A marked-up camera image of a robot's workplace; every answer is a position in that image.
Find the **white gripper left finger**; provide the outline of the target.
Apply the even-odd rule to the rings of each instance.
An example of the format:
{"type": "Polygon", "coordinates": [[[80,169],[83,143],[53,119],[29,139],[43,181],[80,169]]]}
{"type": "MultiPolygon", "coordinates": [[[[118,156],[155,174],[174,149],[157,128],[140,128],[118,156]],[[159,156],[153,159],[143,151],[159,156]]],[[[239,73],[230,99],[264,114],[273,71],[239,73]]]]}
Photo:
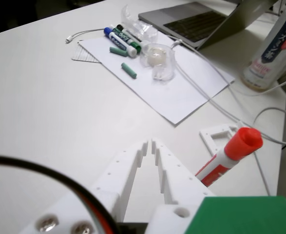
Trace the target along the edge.
{"type": "MultiPolygon", "coordinates": [[[[116,222],[123,222],[136,170],[148,150],[148,141],[136,143],[116,154],[89,191],[116,222]]],[[[87,209],[69,192],[39,217],[30,222],[22,234],[101,234],[87,209]]]]}

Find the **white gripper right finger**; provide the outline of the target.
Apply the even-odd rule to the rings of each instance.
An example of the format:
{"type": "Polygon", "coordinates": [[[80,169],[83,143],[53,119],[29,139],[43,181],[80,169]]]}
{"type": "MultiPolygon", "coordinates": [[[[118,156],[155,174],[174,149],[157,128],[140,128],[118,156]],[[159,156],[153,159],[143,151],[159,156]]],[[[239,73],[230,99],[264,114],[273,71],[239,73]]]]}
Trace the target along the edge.
{"type": "Polygon", "coordinates": [[[146,233],[184,234],[205,197],[215,196],[160,140],[152,139],[164,204],[157,206],[146,233]]]}

